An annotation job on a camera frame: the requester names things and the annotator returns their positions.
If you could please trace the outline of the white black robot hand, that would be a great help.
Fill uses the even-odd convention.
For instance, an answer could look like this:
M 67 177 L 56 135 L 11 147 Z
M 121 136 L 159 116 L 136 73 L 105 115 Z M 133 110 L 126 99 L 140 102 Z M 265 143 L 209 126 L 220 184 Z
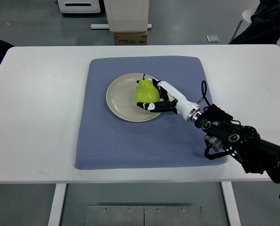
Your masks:
M 190 102 L 175 87 L 166 81 L 150 79 L 152 85 L 158 89 L 161 100 L 138 101 L 136 105 L 152 113 L 174 112 L 182 115 L 184 120 L 195 122 L 203 113 L 202 107 Z

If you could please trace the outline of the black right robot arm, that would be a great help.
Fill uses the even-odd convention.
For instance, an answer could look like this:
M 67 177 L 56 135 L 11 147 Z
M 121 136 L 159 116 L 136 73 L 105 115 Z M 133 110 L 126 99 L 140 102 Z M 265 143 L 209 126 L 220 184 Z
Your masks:
M 206 133 L 206 158 L 230 155 L 246 173 L 266 172 L 274 183 L 280 183 L 279 145 L 261 139 L 254 127 L 241 125 L 215 104 L 207 103 L 195 119 L 195 126 Z

